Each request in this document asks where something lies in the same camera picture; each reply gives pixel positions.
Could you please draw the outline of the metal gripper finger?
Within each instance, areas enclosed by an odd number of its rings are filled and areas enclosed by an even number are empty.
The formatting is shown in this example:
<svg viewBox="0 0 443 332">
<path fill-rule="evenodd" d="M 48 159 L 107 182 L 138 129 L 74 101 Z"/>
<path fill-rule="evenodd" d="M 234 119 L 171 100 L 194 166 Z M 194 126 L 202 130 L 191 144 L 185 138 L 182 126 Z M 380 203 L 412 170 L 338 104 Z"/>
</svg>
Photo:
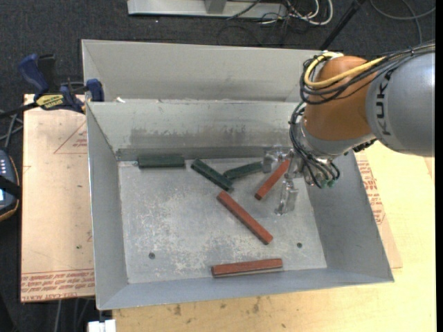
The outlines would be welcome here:
<svg viewBox="0 0 443 332">
<path fill-rule="evenodd" d="M 275 209 L 275 214 L 281 216 L 293 211 L 297 195 L 298 188 L 296 188 L 293 179 L 285 179 L 282 183 L 280 201 Z"/>
<path fill-rule="evenodd" d="M 274 146 L 264 151 L 262 159 L 262 171 L 264 173 L 271 173 L 283 164 L 284 161 L 289 160 L 292 154 L 292 149 L 282 146 Z"/>
</svg>

